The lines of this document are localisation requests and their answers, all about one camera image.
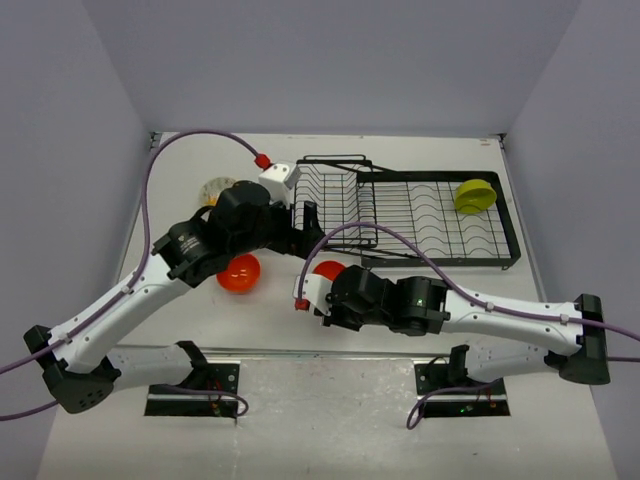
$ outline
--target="orange ball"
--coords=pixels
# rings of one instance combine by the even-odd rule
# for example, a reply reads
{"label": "orange ball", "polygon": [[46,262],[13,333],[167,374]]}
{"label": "orange ball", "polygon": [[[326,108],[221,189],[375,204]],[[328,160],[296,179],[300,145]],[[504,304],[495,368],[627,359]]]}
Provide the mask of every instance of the orange ball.
{"label": "orange ball", "polygon": [[231,260],[229,267],[216,278],[220,286],[229,292],[247,293],[258,283],[260,262],[250,253],[240,255]]}
{"label": "orange ball", "polygon": [[344,270],[345,267],[340,262],[335,262],[333,260],[325,260],[324,262],[316,265],[316,268],[313,269],[313,273],[318,275],[322,275],[324,278],[328,278],[332,282],[336,279],[336,277]]}

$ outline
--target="white table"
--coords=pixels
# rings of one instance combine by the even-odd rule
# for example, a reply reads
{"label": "white table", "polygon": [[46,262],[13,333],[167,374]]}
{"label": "white table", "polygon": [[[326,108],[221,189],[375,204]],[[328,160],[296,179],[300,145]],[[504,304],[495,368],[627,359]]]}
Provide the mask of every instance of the white table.
{"label": "white table", "polygon": [[[493,170],[501,178],[522,258],[509,270],[449,268],[461,284],[537,300],[497,141],[489,139],[244,135],[273,160],[305,154],[364,153],[398,170]],[[151,180],[152,238],[188,218],[200,186],[216,176],[255,178],[237,145],[214,137],[176,143]],[[136,224],[123,274],[141,252]],[[260,358],[245,351],[240,392],[251,413],[234,427],[219,419],[145,418],[145,389],[114,395],[82,415],[59,411],[41,480],[81,478],[404,478],[613,479],[615,473],[587,387],[555,375],[506,380],[512,416],[431,419],[407,432],[415,401],[412,362],[402,354],[447,352],[475,335],[408,338],[382,328],[354,333],[323,328],[292,307],[302,261],[259,252],[256,291],[232,296],[214,279],[154,314],[125,343],[166,345],[192,339],[202,347],[342,352],[344,358]],[[344,263],[352,257],[341,257]],[[335,258],[323,254],[324,258]],[[428,269],[387,271],[391,278]],[[350,359],[370,352],[369,359]]]}

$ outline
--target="dish rack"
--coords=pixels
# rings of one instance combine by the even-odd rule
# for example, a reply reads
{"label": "dish rack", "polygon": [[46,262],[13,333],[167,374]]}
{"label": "dish rack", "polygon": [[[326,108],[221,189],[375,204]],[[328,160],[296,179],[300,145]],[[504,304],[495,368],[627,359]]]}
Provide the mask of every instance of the dish rack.
{"label": "dish rack", "polygon": [[[303,205],[318,205],[325,232],[350,222],[391,228],[440,266],[509,268],[520,258],[498,174],[487,171],[394,171],[364,155],[307,155],[297,162],[293,223],[302,227]],[[456,189],[486,180],[496,203],[477,214],[459,213]],[[360,256],[362,266],[416,267],[424,262],[399,240],[376,229],[343,230],[325,250]]]}

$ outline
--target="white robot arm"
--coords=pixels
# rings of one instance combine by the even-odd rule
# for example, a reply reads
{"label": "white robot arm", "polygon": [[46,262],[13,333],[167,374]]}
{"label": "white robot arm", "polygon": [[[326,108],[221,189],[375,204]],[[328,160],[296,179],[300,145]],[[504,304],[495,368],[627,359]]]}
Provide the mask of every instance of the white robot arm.
{"label": "white robot arm", "polygon": [[[270,165],[259,183],[241,181],[223,191],[214,207],[203,207],[169,229],[154,244],[138,280],[134,273],[76,317],[48,329],[35,326],[24,339],[38,358],[49,391],[69,413],[79,413],[110,393],[142,385],[198,389],[206,385],[206,360],[190,341],[166,348],[116,347],[156,310],[224,271],[237,255],[258,248],[305,258],[323,237],[314,204],[305,204],[303,229],[291,226],[290,193],[298,170]],[[100,318],[74,329],[114,298]]]}
{"label": "white robot arm", "polygon": [[[293,297],[297,298],[300,277]],[[575,302],[536,303],[500,298],[463,289],[485,302],[482,308],[441,280],[409,277],[396,283],[359,266],[351,266],[332,282],[320,275],[305,277],[303,299],[322,317],[322,325],[359,331],[364,325],[383,325],[410,336],[476,333],[511,340],[491,347],[461,345],[451,352],[451,385],[488,383],[496,379],[556,371],[568,381],[590,385],[609,383],[606,339],[602,329],[562,321],[529,320],[494,311],[492,305],[519,312],[582,317],[602,322],[600,299],[581,295]]]}

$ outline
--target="purple cable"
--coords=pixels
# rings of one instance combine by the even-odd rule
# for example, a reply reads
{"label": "purple cable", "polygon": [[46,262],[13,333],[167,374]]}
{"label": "purple cable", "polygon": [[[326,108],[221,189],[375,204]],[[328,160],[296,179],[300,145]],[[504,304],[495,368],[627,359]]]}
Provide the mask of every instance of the purple cable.
{"label": "purple cable", "polygon": [[427,393],[424,397],[422,397],[420,400],[416,402],[416,404],[413,406],[413,408],[409,412],[409,416],[407,417],[407,423],[406,423],[407,429],[413,430],[418,426],[418,424],[420,423],[420,420],[422,420],[422,415],[418,415],[414,422],[412,422],[411,420],[413,419],[416,412],[420,409],[420,407],[425,403],[427,403],[427,400],[429,400],[431,397],[434,397],[436,395],[446,395],[447,393],[476,393],[482,390],[493,388],[499,382],[500,382],[500,379],[494,380],[491,383],[474,385],[473,387],[448,387],[448,388],[441,388],[439,390],[434,390],[433,392]]}
{"label": "purple cable", "polygon": [[[257,157],[259,155],[259,152],[253,148],[251,145],[249,145],[249,143],[247,143],[245,140],[243,140],[242,138],[238,137],[237,135],[234,135],[233,133],[229,133],[229,132],[224,132],[221,130],[210,130],[210,129],[202,129],[202,130],[189,130],[187,132],[182,132],[182,133],[178,133],[176,135],[174,135],[173,137],[169,138],[166,142],[162,143],[158,149],[151,155],[151,159],[149,161],[149,166],[147,167],[147,170],[145,172],[144,175],[144,181],[143,181],[143,185],[142,185],[142,199],[141,199],[141,210],[142,210],[142,223],[143,223],[143,227],[144,227],[144,250],[142,253],[142,258],[140,259],[140,263],[138,264],[138,266],[136,267],[136,270],[133,273],[133,276],[131,277],[131,280],[129,280],[127,282],[127,287],[128,288],[133,288],[133,286],[136,284],[136,282],[140,279],[140,277],[142,276],[142,272],[144,271],[145,267],[147,266],[147,260],[149,257],[149,252],[151,250],[151,231],[150,231],[150,225],[149,225],[149,206],[147,204],[147,190],[149,188],[149,177],[151,176],[151,170],[153,168],[153,165],[155,164],[156,160],[158,159],[158,157],[160,156],[160,154],[164,151],[165,148],[167,148],[169,145],[171,145],[173,142],[176,142],[178,140],[180,140],[181,138],[184,137],[189,137],[191,135],[201,135],[201,134],[207,134],[207,135],[217,135],[220,137],[226,137],[229,138],[237,143],[239,143],[240,145],[242,145],[243,147],[245,147],[247,150],[249,150],[249,152],[251,152],[251,154],[254,157]],[[124,297],[126,294],[122,291],[119,291],[118,293],[116,293],[110,300],[108,300],[102,307],[100,307],[98,310],[96,310],[92,315],[90,315],[85,321],[83,321],[82,323],[80,323],[77,327],[75,327],[74,329],[69,331],[69,338],[73,338],[76,335],[78,335],[82,330],[84,330],[85,328],[87,328],[89,325],[91,325],[92,323],[94,323],[96,320],[98,320],[100,317],[102,317],[102,315],[104,315],[107,311],[109,311],[111,309],[111,307],[113,307],[116,303],[118,303],[122,297]],[[37,352],[24,357],[20,360],[17,360],[13,363],[10,363],[9,365],[5,365],[4,367],[0,367],[0,375],[4,375],[7,372],[10,372],[12,370],[15,370],[16,368],[19,368],[23,365],[26,365],[27,363],[30,363],[34,360],[37,360],[40,357],[43,357],[44,355],[47,355],[48,353],[50,353],[51,351],[55,350],[56,348],[58,348],[60,345],[63,345],[64,341],[62,340],[58,340],[56,342],[53,342],[51,345],[49,345],[48,347],[43,348],[42,350],[38,350]],[[21,412],[21,413],[16,413],[13,415],[6,415],[4,417],[0,417],[0,421],[2,421],[1,419],[3,418],[7,418],[7,419],[11,419],[9,417],[12,416],[17,416],[16,418],[22,418],[24,416],[27,416],[27,414],[29,415],[33,415],[34,413],[39,413],[42,410],[41,409],[45,409],[46,408],[51,408],[53,406],[53,404],[48,403],[46,405],[42,405],[41,407],[38,407],[36,409],[33,410],[29,410],[28,412]]]}
{"label": "purple cable", "polygon": [[[427,265],[429,265],[429,267],[431,267],[431,269],[433,269],[433,271],[444,281],[444,283],[447,284],[447,286],[451,290],[456,292],[458,295],[460,295],[462,298],[464,298],[469,303],[471,303],[473,305],[477,305],[479,307],[482,307],[483,309],[487,308],[487,302],[483,302],[482,300],[479,300],[478,298],[476,298],[474,295],[470,295],[467,292],[465,292],[453,280],[451,280],[451,278],[449,278],[449,276],[446,273],[444,273],[444,271],[442,271],[442,269],[440,267],[438,267],[433,260],[431,260],[427,255],[425,255],[418,247],[416,247],[409,240],[404,238],[402,235],[394,232],[390,228],[384,227],[382,225],[377,225],[375,223],[368,223],[368,222],[347,223],[345,225],[342,225],[340,227],[337,227],[337,228],[333,229],[322,240],[320,240],[320,242],[318,242],[318,244],[314,247],[314,249],[311,251],[311,253],[307,257],[307,259],[304,262],[304,265],[302,267],[302,271],[300,272],[300,282],[298,284],[298,300],[302,300],[302,289],[303,289],[303,286],[304,286],[304,277],[307,275],[307,272],[309,271],[309,267],[311,265],[311,262],[312,262],[313,258],[320,252],[322,247],[324,247],[327,244],[327,242],[334,235],[336,235],[336,234],[340,233],[341,231],[346,230],[348,228],[356,228],[356,227],[373,228],[373,229],[385,232],[388,235],[391,235],[392,237],[396,238],[397,240],[402,242],[404,245],[406,245],[408,248],[410,248],[416,255],[418,255],[418,257],[420,257],[420,259],[422,261],[424,261]],[[505,313],[507,315],[513,315],[513,316],[524,318],[524,319],[527,319],[527,320],[541,320],[541,321],[547,321],[547,322],[560,322],[561,321],[560,317],[556,317],[556,316],[553,316],[553,315],[541,315],[541,314],[537,314],[537,313],[521,312],[519,310],[514,310],[514,309],[506,308],[506,307],[501,307],[499,305],[494,305],[493,306],[493,311],[499,312],[499,313]],[[632,338],[632,339],[640,342],[640,335],[638,335],[637,333],[634,333],[634,332],[632,332],[630,330],[627,330],[626,328],[617,327],[615,325],[609,325],[609,324],[606,324],[606,323],[597,322],[595,320],[587,320],[587,319],[584,319],[584,318],[576,318],[576,317],[570,317],[568,319],[568,321],[571,322],[571,323],[577,323],[577,324],[584,325],[584,326],[602,328],[604,330],[610,330],[612,332],[619,333],[621,335],[624,335],[626,337]],[[640,358],[609,357],[609,361],[640,363]],[[428,398],[430,398],[430,397],[432,397],[434,395],[439,395],[441,393],[459,393],[459,392],[477,391],[477,390],[480,390],[482,388],[489,388],[490,385],[491,384],[487,384],[486,386],[480,386],[480,387],[477,387],[477,388],[476,387],[443,388],[441,390],[435,390],[433,392],[428,393],[422,399],[420,399],[416,403],[416,405],[414,405],[414,407],[411,409],[411,413],[409,414],[409,418],[407,418],[407,428],[409,428],[411,430],[411,429],[415,428],[416,425],[419,423],[420,420],[418,420],[414,424],[412,424],[411,423],[411,418],[415,414],[416,410],[418,408],[420,408],[420,405],[422,405]]]}
{"label": "purple cable", "polygon": [[58,405],[58,402],[55,400],[53,402],[45,403],[36,408],[32,408],[31,410],[25,410],[20,413],[12,413],[11,415],[0,415],[0,422],[9,422],[11,420],[18,420],[20,418],[29,417],[31,415],[35,415],[36,413],[44,412],[45,410],[49,410],[50,408]]}
{"label": "purple cable", "polygon": [[165,388],[171,392],[176,393],[185,393],[187,395],[208,395],[210,397],[217,395],[218,397],[230,397],[234,400],[237,400],[244,407],[243,410],[236,414],[237,417],[244,417],[249,411],[249,402],[247,402],[240,395],[231,392],[225,392],[222,390],[195,390],[193,388],[182,388],[176,387],[174,385],[162,385],[162,388]]}
{"label": "purple cable", "polygon": [[640,363],[640,357],[607,357],[608,362]]}

